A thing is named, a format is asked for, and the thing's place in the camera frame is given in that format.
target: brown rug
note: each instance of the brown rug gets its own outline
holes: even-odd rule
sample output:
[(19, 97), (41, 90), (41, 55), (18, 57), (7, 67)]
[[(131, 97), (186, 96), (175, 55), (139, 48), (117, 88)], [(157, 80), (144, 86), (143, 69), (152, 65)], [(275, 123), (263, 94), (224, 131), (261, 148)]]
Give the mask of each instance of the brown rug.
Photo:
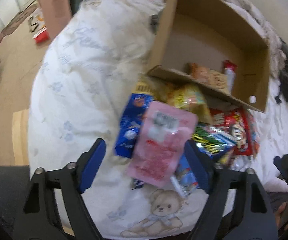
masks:
[(32, 4), (24, 11), (18, 13), (13, 18), (13, 20), (2, 30), (0, 34), (0, 43), (5, 36), (12, 34), (18, 28), (18, 26), (20, 26), (20, 24), (24, 22), (25, 19), (30, 16), (37, 8), (37, 4)]

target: teddy bear print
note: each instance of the teddy bear print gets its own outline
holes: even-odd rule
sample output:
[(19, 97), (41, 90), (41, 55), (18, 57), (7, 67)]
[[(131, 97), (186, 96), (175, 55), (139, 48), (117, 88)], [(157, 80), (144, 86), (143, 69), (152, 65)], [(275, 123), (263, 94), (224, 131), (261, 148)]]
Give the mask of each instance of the teddy bear print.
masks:
[(143, 236), (163, 236), (177, 231), (183, 225), (175, 215), (181, 208), (183, 199), (173, 190), (158, 189), (150, 196), (151, 210), (147, 218), (121, 232), (121, 236), (133, 238)]

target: brown floor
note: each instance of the brown floor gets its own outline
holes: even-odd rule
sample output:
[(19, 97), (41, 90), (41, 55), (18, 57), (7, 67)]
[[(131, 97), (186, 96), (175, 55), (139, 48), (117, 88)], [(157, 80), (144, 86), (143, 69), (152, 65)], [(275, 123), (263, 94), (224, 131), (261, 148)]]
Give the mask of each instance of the brown floor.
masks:
[(12, 114), (27, 109), (49, 42), (36, 46), (25, 20), (0, 44), (0, 165), (14, 165)]

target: barcode label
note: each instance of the barcode label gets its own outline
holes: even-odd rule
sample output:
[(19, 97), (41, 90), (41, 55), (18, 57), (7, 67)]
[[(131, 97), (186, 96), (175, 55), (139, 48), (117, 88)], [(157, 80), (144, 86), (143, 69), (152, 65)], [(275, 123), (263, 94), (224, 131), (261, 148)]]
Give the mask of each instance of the barcode label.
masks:
[(153, 124), (164, 130), (177, 131), (179, 120), (161, 112), (156, 112)]

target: blue gripper pad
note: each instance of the blue gripper pad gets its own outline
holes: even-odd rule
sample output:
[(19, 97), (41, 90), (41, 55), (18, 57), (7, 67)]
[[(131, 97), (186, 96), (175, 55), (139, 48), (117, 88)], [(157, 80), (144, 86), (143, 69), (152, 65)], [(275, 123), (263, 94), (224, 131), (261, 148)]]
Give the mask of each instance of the blue gripper pad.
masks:
[(207, 154), (200, 152), (193, 140), (188, 140), (185, 143), (184, 155), (199, 187), (209, 194), (215, 170), (213, 161)]
[(95, 175), (105, 156), (105, 152), (106, 152), (106, 143), (103, 139), (99, 138), (95, 141), (92, 148), (87, 153), (82, 154), (82, 155), (84, 154), (90, 155), (90, 157), (88, 160), (85, 160), (86, 164), (84, 166), (84, 169), (80, 172), (79, 176), (80, 177), (79, 191), (81, 194), (91, 187)]

